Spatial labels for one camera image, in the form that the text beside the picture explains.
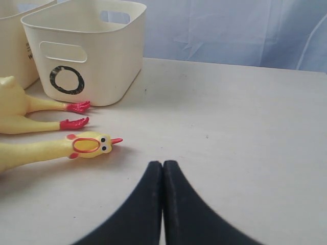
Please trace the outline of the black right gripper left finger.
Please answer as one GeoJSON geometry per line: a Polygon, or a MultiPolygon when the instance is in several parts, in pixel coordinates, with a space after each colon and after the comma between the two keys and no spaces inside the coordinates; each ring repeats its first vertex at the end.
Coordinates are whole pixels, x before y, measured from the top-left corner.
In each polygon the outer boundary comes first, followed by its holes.
{"type": "Polygon", "coordinates": [[[162,217],[162,164],[148,164],[119,209],[75,244],[159,244],[162,217]]]}

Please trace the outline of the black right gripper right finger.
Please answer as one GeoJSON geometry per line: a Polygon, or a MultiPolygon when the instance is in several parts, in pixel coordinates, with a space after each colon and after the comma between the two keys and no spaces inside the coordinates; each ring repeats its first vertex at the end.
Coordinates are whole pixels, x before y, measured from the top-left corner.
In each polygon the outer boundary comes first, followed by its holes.
{"type": "Polygon", "coordinates": [[[162,170],[166,244],[260,244],[210,208],[177,161],[165,161],[162,170]]]}

